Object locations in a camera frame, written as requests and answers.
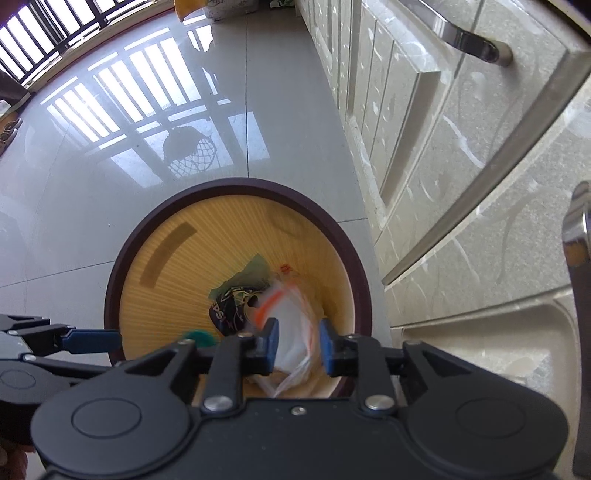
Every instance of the floor tile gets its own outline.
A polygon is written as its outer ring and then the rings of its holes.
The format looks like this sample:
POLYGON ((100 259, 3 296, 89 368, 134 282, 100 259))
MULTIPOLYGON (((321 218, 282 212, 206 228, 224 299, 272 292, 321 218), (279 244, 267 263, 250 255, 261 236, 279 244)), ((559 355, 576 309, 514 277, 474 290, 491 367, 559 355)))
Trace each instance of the floor tile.
POLYGON ((302 192, 337 221, 365 218, 343 127, 303 20, 285 9, 247 22, 249 175, 302 192))
POLYGON ((27 282, 0 287, 0 313, 25 315, 27 282))
POLYGON ((34 97, 0 157, 0 286, 27 279, 37 208, 68 126, 59 125, 34 97))
POLYGON ((374 245, 367 219, 341 222, 340 227, 349 235, 365 269, 372 303, 372 336, 384 346, 392 346, 390 325, 386 314, 384 286, 380 281, 374 245))
MULTIPOLYGON (((105 292, 113 263, 81 268, 27 282, 27 315, 51 318, 78 328, 103 328, 105 292)), ((52 358, 110 365, 106 353, 70 355, 57 353, 52 358)))
POLYGON ((35 218, 27 278, 115 260, 153 208, 247 176, 246 19, 159 17, 75 64, 44 107, 72 122, 35 218))

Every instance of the green ball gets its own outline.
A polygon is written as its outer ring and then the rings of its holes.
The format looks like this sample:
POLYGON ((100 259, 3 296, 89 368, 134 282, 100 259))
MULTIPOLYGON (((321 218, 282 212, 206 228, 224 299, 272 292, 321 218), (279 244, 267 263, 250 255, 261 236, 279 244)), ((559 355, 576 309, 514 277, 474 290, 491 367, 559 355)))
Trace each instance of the green ball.
POLYGON ((217 345, 217 339, 211 333, 204 332, 203 330, 194 330, 192 332, 185 333, 183 338, 194 340, 195 346, 198 348, 217 345))

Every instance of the white plastic bag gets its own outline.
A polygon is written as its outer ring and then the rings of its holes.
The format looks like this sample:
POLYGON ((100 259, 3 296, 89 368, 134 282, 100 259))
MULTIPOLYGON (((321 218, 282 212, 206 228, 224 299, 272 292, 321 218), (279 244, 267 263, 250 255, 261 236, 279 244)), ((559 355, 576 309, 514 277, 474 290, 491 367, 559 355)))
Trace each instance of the white plastic bag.
POLYGON ((255 377, 269 397, 308 380, 320 358, 318 326, 323 316, 317 296, 297 274, 279 275, 260 296, 255 324, 262 328, 270 317, 279 322, 275 369, 268 377, 255 377))

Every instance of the cabinet handle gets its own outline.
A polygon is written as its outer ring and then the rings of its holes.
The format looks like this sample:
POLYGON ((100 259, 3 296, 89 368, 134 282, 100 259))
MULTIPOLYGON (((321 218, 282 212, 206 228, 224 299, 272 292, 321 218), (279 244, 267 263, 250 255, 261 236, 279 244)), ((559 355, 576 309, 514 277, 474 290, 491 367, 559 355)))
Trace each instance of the cabinet handle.
POLYGON ((513 53, 509 45, 481 37, 454 25, 423 0, 399 1, 428 26, 436 36, 456 50, 502 67, 506 67, 513 60, 513 53))
POLYGON ((591 478, 591 182, 574 189, 562 224, 562 245, 579 324, 581 407, 573 472, 591 478))

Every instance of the cabinet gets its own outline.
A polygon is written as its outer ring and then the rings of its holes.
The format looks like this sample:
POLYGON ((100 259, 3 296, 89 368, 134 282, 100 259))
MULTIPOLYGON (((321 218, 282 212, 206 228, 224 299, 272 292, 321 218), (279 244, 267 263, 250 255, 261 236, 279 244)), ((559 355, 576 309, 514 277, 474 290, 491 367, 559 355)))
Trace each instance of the cabinet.
POLYGON ((591 178, 589 39, 535 0, 307 2, 394 342, 428 340, 555 399, 571 428, 557 472, 573 478, 582 386, 561 224, 591 178), (415 8, 512 62, 456 50, 415 8))

